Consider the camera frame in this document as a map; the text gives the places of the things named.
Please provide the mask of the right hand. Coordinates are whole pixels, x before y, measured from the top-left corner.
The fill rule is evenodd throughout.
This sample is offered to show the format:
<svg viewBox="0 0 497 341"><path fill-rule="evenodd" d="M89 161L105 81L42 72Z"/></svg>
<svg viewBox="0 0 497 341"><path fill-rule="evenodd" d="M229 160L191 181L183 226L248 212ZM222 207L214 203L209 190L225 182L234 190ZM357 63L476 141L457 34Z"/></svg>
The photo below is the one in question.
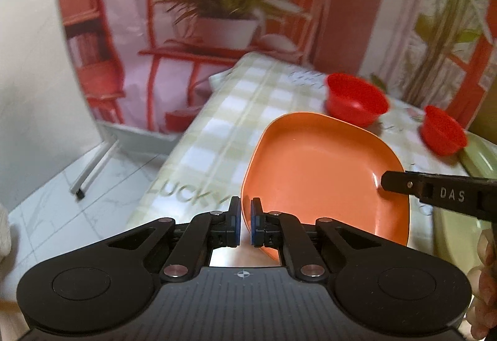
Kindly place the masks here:
<svg viewBox="0 0 497 341"><path fill-rule="evenodd" d="M482 340L496 327L496 242L492 229L482 231L477 253L481 265L467 274L474 298L466 319L472 337Z"/></svg>

